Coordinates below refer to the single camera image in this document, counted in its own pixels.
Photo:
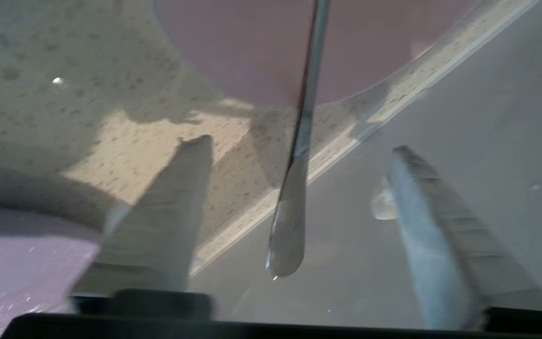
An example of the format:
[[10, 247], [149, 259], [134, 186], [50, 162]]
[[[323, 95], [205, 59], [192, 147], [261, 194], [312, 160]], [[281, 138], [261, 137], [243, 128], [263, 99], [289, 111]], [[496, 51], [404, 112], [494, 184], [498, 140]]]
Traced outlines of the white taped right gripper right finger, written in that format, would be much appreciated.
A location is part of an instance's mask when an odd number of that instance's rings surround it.
[[395, 220], [428, 330], [542, 330], [542, 287], [441, 174], [393, 149], [376, 219]]

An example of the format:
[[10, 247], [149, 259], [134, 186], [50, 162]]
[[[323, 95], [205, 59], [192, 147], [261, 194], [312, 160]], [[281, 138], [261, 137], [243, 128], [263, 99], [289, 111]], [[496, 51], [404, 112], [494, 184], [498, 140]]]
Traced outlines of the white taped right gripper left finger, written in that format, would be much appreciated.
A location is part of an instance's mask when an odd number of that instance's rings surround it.
[[209, 135], [181, 142], [135, 204], [110, 212], [104, 242], [71, 296], [186, 289], [204, 223], [212, 146]]

